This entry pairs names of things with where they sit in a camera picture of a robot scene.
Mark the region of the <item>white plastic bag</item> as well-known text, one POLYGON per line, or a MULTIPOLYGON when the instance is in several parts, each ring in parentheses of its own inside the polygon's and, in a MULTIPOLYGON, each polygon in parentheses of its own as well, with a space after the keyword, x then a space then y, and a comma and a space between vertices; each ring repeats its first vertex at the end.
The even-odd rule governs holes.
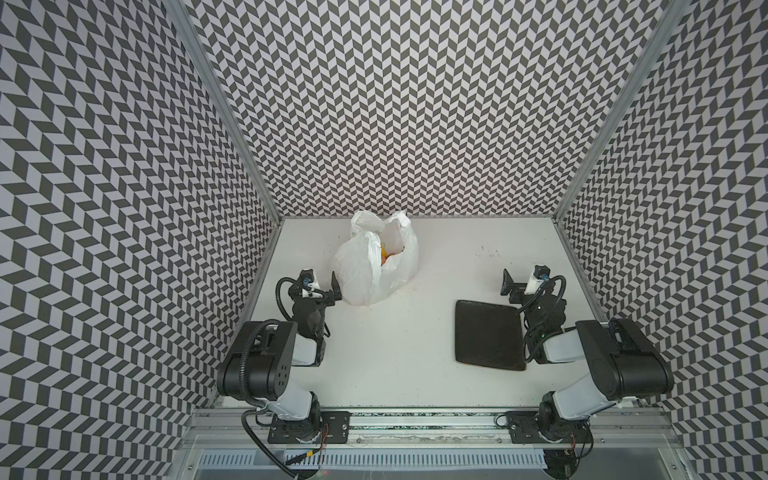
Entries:
POLYGON ((358 211, 351 219, 350 239, 332 260, 342 298, 354 306, 370 306, 390 297, 417 273, 419 243, 413 224, 403 211, 382 219, 358 211), (381 249, 390 254, 381 265, 381 249))

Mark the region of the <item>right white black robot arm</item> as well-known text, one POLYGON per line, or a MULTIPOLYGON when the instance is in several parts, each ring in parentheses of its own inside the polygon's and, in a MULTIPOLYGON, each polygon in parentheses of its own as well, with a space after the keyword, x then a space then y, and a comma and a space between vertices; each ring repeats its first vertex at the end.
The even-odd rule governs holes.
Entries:
POLYGON ((577 440, 589 431, 590 418, 627 398, 669 393, 671 366, 627 318, 577 321, 564 326, 567 281, 546 265, 536 265, 527 282, 502 273, 500 294, 522 316, 522 355, 527 363, 570 364, 585 361, 588 373, 570 385, 546 393, 534 415, 538 436, 548 443, 577 440))

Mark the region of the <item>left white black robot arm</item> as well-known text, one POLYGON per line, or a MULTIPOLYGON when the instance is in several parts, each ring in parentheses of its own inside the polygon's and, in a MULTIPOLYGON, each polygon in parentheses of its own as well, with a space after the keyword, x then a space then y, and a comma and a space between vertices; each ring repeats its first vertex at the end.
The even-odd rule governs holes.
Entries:
POLYGON ((338 280, 332 275, 331 288, 323 290, 306 269, 279 279, 275 297, 283 318, 241 327, 218 368, 218 393, 270 413, 271 444, 344 444, 350 414, 323 411, 317 394, 291 379, 293 368, 318 367, 324 360, 330 337, 325 312, 342 300, 338 280))

